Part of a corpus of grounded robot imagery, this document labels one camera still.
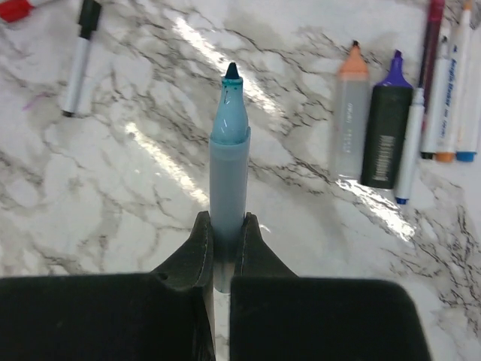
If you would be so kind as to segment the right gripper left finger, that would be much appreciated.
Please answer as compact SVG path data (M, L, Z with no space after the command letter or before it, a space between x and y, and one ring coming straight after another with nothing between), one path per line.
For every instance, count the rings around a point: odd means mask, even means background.
M210 215L198 213L187 240L153 270L162 284L155 306L155 331L169 356L215 358L213 230Z

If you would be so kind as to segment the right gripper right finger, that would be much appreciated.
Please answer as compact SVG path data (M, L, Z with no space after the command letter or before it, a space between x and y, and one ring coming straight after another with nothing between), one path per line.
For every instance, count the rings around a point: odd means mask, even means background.
M262 238L258 218L246 213L234 262L235 277L296 278Z

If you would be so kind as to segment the light blue highlighter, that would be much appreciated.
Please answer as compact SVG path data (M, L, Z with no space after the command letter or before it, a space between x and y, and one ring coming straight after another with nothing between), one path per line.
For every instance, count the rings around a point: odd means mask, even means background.
M230 292L244 224L251 128L244 105L243 78L231 62L209 139L210 224L213 228L214 286Z

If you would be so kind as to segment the blue capped marker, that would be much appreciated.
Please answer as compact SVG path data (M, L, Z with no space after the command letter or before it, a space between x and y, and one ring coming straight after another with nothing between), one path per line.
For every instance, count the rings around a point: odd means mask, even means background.
M425 112L424 100L424 89L416 88L409 109L401 163L395 183L394 196L399 205L407 204L410 199Z

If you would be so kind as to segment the purple highlighter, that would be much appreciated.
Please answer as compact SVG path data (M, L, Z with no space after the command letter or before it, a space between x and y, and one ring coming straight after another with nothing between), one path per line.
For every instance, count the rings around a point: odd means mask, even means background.
M396 50L389 73L373 87L360 183L391 190L397 177L413 86L403 76L403 57Z

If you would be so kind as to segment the orange capped highlighter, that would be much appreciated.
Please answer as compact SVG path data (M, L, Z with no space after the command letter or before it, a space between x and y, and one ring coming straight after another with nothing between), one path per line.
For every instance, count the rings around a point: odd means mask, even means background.
M354 41L336 74L329 156L334 177L358 180L361 176L370 95L368 66Z

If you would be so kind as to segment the red white marker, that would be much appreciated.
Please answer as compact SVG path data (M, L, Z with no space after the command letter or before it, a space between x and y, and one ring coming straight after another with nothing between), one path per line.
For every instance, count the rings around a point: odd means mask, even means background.
M453 162L457 151L465 85L464 72L467 68L472 32L470 27L472 7L472 1L464 1L459 24L450 39L444 115L436 153L438 162Z

